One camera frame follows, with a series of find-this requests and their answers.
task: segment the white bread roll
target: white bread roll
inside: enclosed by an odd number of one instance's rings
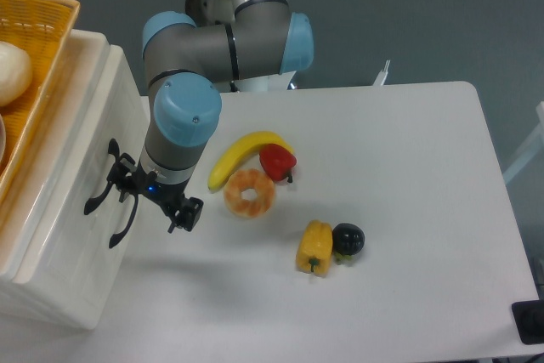
[[[31,58],[25,50],[0,42],[0,106],[19,98],[31,85]]]

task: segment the red bell pepper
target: red bell pepper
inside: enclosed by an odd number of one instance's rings
[[[287,178],[292,183],[291,169],[297,164],[297,158],[283,146],[269,144],[259,152],[259,161],[264,172],[275,182]]]

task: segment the banana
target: banana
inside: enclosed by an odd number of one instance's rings
[[[277,133],[271,131],[257,131],[242,136],[219,158],[207,180],[207,187],[211,191],[221,188],[236,168],[248,156],[257,154],[268,144],[276,144],[293,153],[293,148]]]

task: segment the white box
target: white box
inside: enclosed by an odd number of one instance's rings
[[[103,35],[73,31],[61,69],[0,210],[0,312],[91,329],[128,236],[113,249],[108,241],[132,202],[119,203],[113,190],[88,216],[84,203],[105,187],[110,139],[137,157],[147,120],[124,53]]]

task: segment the black plum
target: black plum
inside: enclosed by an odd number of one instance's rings
[[[355,224],[340,223],[332,231],[332,246],[340,255],[355,255],[365,245],[365,233]]]

